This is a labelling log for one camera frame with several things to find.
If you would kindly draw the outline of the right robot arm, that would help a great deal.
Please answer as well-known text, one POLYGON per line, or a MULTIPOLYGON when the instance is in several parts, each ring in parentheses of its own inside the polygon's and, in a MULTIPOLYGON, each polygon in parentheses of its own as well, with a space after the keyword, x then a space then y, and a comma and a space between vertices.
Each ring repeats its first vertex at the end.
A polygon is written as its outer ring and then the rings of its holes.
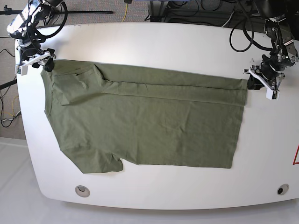
POLYGON ((29 0, 26 7, 7 26, 8 35, 17 42, 15 55, 15 74, 26 75, 28 67, 43 66, 47 72, 54 68, 56 59, 54 49, 41 49, 41 43, 56 36, 64 27, 68 17, 68 9, 63 0, 29 0), (63 8, 64 19, 59 28, 50 35, 43 35, 37 25, 51 16, 54 8, 63 8))

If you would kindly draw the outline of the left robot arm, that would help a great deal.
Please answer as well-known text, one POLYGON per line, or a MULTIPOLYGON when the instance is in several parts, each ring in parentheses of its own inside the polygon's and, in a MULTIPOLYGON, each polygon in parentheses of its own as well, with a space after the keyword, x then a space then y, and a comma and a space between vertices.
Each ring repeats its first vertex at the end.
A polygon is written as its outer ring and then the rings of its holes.
POLYGON ((269 56, 262 56, 259 65, 251 66, 246 70, 249 74, 247 88, 259 90, 266 87, 278 93, 280 83, 285 77, 283 71, 299 61, 299 52, 294 43, 294 40, 299 38, 299 2, 297 0, 255 0, 256 10, 250 12, 246 12, 239 0, 236 3, 244 14, 240 24, 249 45, 270 53, 269 56), (254 29, 251 18, 255 13, 265 21, 264 32, 271 39, 270 48, 257 43, 254 34, 247 33, 246 23, 249 23, 251 30, 254 29))

